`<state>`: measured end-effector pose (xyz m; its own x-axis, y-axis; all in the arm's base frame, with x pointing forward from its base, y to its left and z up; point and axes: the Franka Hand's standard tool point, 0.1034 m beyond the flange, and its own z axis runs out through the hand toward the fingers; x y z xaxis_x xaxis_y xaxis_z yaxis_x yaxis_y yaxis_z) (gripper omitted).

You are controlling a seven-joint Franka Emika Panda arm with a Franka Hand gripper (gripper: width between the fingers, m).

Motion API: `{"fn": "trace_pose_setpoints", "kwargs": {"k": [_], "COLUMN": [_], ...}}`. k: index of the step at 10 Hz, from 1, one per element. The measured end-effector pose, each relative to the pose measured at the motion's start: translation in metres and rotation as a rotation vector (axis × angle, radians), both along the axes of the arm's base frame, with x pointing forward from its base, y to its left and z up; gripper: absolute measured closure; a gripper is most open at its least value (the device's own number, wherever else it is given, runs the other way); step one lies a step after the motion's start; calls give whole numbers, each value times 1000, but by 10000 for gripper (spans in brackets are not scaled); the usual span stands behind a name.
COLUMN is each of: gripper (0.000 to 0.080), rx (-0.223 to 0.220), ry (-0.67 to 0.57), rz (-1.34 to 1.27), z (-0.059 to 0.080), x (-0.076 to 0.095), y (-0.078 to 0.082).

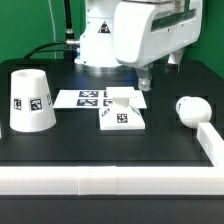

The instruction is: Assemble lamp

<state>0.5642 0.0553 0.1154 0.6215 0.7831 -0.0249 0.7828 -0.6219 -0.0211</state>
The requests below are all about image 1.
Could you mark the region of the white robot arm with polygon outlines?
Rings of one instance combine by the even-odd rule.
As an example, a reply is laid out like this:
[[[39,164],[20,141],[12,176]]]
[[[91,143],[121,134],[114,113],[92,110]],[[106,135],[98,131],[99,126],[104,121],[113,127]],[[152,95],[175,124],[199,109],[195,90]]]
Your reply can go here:
[[[95,74],[135,70],[138,88],[151,89],[153,62],[179,73],[186,46],[199,38],[203,0],[85,0],[79,69]]]

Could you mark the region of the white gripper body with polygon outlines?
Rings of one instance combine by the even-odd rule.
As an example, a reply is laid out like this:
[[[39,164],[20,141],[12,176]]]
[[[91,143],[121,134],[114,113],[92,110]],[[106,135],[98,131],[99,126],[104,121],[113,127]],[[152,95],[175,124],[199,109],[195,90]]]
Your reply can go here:
[[[190,0],[191,18],[164,25],[179,13],[174,1],[122,1],[114,14],[113,52],[130,67],[145,66],[195,42],[201,31],[202,0]]]

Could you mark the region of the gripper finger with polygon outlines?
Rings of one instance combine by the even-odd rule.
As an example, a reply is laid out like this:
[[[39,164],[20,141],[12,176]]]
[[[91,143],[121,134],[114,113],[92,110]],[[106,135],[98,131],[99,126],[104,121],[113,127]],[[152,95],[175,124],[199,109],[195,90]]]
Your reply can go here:
[[[184,49],[178,49],[169,55],[167,64],[165,66],[165,73],[167,75],[177,75],[179,73],[181,60],[183,58]]]
[[[138,76],[138,88],[142,91],[149,91],[152,85],[152,64],[136,68]]]

